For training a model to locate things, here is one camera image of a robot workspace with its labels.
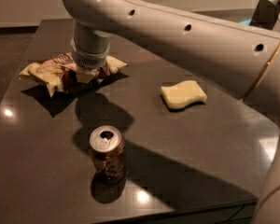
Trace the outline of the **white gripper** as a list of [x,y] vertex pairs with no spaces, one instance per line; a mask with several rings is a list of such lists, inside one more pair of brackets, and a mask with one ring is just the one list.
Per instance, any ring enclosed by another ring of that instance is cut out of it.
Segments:
[[77,21],[74,23],[71,54],[77,64],[78,82],[89,83],[97,76],[96,68],[105,64],[113,37],[110,33],[94,30]]

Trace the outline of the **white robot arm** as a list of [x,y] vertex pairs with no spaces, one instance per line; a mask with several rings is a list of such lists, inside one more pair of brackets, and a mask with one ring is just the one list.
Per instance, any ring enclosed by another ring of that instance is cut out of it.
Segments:
[[[240,99],[280,129],[280,33],[141,0],[63,0],[75,21],[72,55],[105,64],[122,36]],[[253,224],[280,224],[280,137]]]

